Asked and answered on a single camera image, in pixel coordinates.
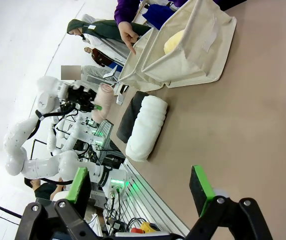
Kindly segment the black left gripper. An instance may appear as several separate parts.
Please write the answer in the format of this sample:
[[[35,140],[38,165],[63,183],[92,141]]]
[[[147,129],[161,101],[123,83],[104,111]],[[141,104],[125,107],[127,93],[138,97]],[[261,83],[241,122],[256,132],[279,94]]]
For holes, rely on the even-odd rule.
[[[91,88],[86,90],[84,86],[80,86],[77,89],[69,86],[67,90],[67,100],[73,104],[78,104],[79,110],[83,112],[101,111],[103,109],[102,106],[92,103],[95,97],[96,92]]]

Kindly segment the person's right hand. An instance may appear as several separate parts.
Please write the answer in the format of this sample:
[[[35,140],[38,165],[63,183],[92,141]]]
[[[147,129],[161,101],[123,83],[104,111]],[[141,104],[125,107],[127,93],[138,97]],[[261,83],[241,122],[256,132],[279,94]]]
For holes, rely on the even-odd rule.
[[[133,31],[132,25],[127,21],[122,21],[118,24],[120,36],[125,45],[135,55],[136,50],[133,47],[139,38],[139,36]]]

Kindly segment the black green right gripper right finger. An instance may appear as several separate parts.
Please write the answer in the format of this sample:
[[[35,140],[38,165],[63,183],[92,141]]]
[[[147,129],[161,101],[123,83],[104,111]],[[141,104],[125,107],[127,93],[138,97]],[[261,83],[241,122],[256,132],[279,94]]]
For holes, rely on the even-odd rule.
[[[219,227],[228,228],[235,240],[273,238],[257,201],[245,197],[235,202],[217,195],[200,165],[191,167],[189,188],[199,218],[188,240],[210,240]]]

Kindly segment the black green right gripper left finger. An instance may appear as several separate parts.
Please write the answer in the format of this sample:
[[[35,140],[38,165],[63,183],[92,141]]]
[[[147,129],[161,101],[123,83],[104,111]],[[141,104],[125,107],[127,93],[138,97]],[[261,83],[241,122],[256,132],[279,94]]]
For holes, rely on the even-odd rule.
[[[99,240],[84,221],[91,193],[89,171],[80,167],[65,198],[42,204],[29,203],[21,217],[16,240]]]

